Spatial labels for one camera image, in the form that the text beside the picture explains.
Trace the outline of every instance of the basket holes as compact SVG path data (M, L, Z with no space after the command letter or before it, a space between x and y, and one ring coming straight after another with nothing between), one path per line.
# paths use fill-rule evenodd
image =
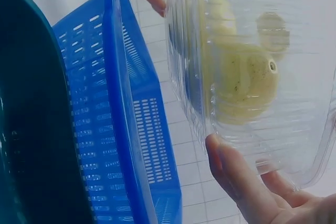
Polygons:
M62 38L64 38L65 36L67 36L67 33L62 34L62 35L59 36L58 38L59 38L59 39L62 39Z
M105 167L119 167L119 166L120 166L119 161L105 162Z
M86 164L82 165L84 170L95 170L98 169L98 164Z
M76 31L73 35L72 35L72 38L75 39L81 35L83 35L84 31L83 30L78 30Z
M91 48L96 47L96 46L98 46L98 45L99 45L99 42L94 43L93 45L91 45Z
M107 178L108 179L122 178L122 174L121 173L108 173Z
M103 155L117 155L117 154L118 154L117 149L103 151Z
M87 175L85 176L85 179L87 181L97 181L101 179L101 176L100 175Z
M130 207L124 207L124 206L122 206L122 207L117 207L117 211L118 212L126 212L126 211L131 211L131 208Z
M86 141L86 142L81 142L78 144L79 148L86 148L86 147L92 147L94 146L94 141Z
M113 191L124 190L125 189L125 185L124 184L111 185L110 189L113 190Z
M107 207L107 206L96 206L96 207L93 207L93 209L95 211L110 211L110 207Z
M74 53L78 53L78 52L81 52L81 51L83 51L84 50L84 47L80 47L80 48L78 48L78 49L76 49L75 51L74 51Z
M76 26L73 30L76 31L76 30L78 30L79 28L81 28L82 26L83 26L83 23L80 24L80 25L78 25L78 26Z
M112 143L115 143L115 138L113 136L101 139L101 144L112 144Z
M125 222L132 222L133 217L131 217L131 216L119 217L119 220L120 221L125 221Z
M96 157L96 153L95 152L88 152L88 153L82 153L80 154L81 159L87 159L87 158L93 158Z
M96 15L95 17L90 18L90 22L96 20L97 18L99 18L99 15Z
M71 45L74 47L74 46L76 46L76 45L82 44L83 41L84 41L83 39L79 39L79 40L73 42Z
M94 29L97 29L97 28L99 28L99 27L101 27L101 26L102 26L102 23L100 23L100 24L94 26L93 28L94 28Z
M98 48L95 50L95 53L96 54L100 54L100 52L104 51L104 49L101 47L101 48Z
M88 189L89 191L103 191L104 187L103 186L89 186Z
M106 201L107 197L106 196L92 196L91 200L92 201Z
M113 218L111 216L97 216L97 220L100 221L111 221Z

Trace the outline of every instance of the green fruit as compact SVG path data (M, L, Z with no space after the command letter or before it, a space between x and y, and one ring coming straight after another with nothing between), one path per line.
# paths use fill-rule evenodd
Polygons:
M177 12L172 10L175 16L174 22L169 23L170 40L176 51L187 59L184 74L186 95L194 109L199 111L201 87L195 79L196 56L192 55L190 37L192 9L187 0L185 3L184 26ZM238 125L250 122L264 112L276 96L277 64L268 50L238 41L236 19L227 0L198 0L197 8L205 116L209 117L214 110L219 122Z
M244 124L264 112L277 93L277 64L267 51L242 43L218 44L215 112L222 123Z

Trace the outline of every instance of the yellow fruit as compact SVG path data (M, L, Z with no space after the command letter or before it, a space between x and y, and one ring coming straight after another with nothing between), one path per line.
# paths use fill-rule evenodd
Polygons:
M236 43L216 47L216 119L229 124L249 122L264 112L276 95L277 64L256 45Z
M263 13L257 19L257 29L261 46L281 60L290 45L285 21L276 13Z
M186 24L174 12L169 24L173 47L187 59L184 81L186 95L196 111L202 89L205 116L214 110L217 121L245 124L268 108L278 86L278 69L264 48L238 41L236 19L227 0L198 0L199 41L202 87L196 82L196 56L191 51L191 5L186 0ZM211 86L215 84L215 93Z

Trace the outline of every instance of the white tiled wall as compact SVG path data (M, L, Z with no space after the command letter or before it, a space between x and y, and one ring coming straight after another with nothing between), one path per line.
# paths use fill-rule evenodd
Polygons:
M193 142L186 117L169 83L164 19L146 0L130 0L161 83L177 171L183 194L183 224L243 224L235 203L214 181L207 157ZM336 166L336 155L333 155ZM312 189L322 193L323 186Z

